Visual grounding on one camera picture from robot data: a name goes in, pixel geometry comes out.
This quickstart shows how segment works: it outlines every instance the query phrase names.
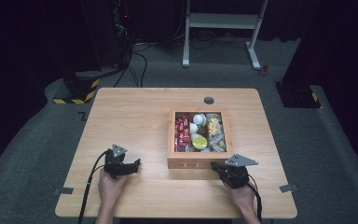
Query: person's right hand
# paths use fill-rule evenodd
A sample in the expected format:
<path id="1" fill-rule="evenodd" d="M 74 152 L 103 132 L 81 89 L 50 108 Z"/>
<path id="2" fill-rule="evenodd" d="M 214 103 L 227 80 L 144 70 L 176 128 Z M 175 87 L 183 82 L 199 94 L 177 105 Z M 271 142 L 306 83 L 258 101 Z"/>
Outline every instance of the person's right hand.
<path id="1" fill-rule="evenodd" d="M 249 188 L 249 186 L 245 185 L 239 189 L 232 189 L 228 184 L 223 182 L 223 185 L 226 187 L 227 191 L 229 192 L 232 202 L 241 210 L 241 214 L 245 219 L 247 224 L 259 224 L 260 221 L 257 218 L 254 210 L 254 199 L 255 193 L 254 191 Z"/>

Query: gray tape piece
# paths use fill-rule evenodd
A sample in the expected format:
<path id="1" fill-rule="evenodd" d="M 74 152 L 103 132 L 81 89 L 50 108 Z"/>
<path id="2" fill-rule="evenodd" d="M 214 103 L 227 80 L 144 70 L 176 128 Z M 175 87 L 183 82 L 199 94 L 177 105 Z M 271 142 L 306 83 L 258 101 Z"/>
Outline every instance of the gray tape piece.
<path id="1" fill-rule="evenodd" d="M 287 191 L 294 192 L 294 191 L 298 190 L 298 187 L 295 184 L 293 184 L 293 185 L 284 185 L 284 186 L 280 186 L 279 188 L 281 189 L 282 193 L 285 193 Z"/>
<path id="2" fill-rule="evenodd" d="M 55 189 L 54 194 L 55 195 L 72 194 L 73 191 L 74 191 L 74 189 L 70 189 L 70 188 Z"/>

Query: white desk stand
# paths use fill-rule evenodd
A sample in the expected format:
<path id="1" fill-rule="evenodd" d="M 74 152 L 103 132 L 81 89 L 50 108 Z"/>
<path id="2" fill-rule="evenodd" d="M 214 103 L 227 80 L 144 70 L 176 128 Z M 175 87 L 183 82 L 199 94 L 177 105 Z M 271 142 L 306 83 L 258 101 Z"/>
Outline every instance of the white desk stand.
<path id="1" fill-rule="evenodd" d="M 215 13 L 190 13 L 190 0 L 187 0 L 186 9 L 186 36 L 183 51 L 183 67 L 190 66 L 190 47 L 189 36 L 190 27 L 205 28 L 228 28 L 228 29 L 249 29 L 254 30 L 251 42 L 246 42 L 249 56 L 252 61 L 254 70 L 260 69 L 260 63 L 255 55 L 255 41 L 257 40 L 258 31 L 263 21 L 264 12 L 266 11 L 269 0 L 263 0 L 261 9 L 257 15 L 242 14 L 215 14 Z"/>

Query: wooden box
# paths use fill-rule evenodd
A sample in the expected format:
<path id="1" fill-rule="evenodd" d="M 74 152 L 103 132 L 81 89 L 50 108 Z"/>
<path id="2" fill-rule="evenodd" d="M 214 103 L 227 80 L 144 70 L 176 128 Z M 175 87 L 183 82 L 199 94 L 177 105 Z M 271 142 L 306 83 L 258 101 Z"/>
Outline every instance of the wooden box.
<path id="1" fill-rule="evenodd" d="M 182 144 L 185 144 L 183 143 L 183 135 L 185 132 L 178 132 L 178 130 L 180 130 L 180 127 L 182 126 L 181 124 L 184 124 L 184 128 L 186 128 L 184 119 L 186 119 L 187 115 L 188 129 L 190 129 L 190 126 L 193 128 L 195 127 L 194 124 L 197 122 L 194 122 L 194 117 L 196 115 L 197 118 L 200 117 L 198 115 L 204 115 L 202 117 L 205 118 L 203 118 L 201 124 L 197 125 L 198 132 L 196 134 L 194 134 L 196 129 L 191 130 L 193 133 L 190 134 L 190 141 L 184 149 Z M 214 129 L 216 126 L 219 126 L 217 132 Z M 200 144 L 199 140 L 202 138 L 200 138 L 199 135 L 207 140 L 207 147 L 202 150 L 196 148 L 196 146 L 198 148 L 205 146 L 204 141 L 201 141 Z M 225 164 L 225 161 L 234 154 L 227 111 L 225 108 L 209 106 L 173 107 L 170 111 L 168 136 L 167 162 L 169 169 L 211 169 L 212 161 L 223 165 Z"/>

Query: yellow and black hazard tape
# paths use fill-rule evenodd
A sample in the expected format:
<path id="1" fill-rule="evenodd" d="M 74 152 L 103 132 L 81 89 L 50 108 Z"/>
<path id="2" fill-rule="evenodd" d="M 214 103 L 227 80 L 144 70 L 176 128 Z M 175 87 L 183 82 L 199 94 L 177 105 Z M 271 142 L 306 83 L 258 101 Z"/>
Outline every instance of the yellow and black hazard tape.
<path id="1" fill-rule="evenodd" d="M 97 85 L 100 82 L 100 79 L 97 79 L 95 81 L 93 81 L 91 83 L 91 86 L 88 90 L 88 92 L 86 93 L 86 96 L 84 97 L 84 99 L 80 99 L 80 98 L 54 98 L 53 101 L 56 104 L 59 105 L 65 105 L 65 104 L 76 104 L 76 105 L 82 105 L 82 104 L 87 104 L 91 101 L 92 97 L 95 94 L 95 91 L 97 89 Z"/>

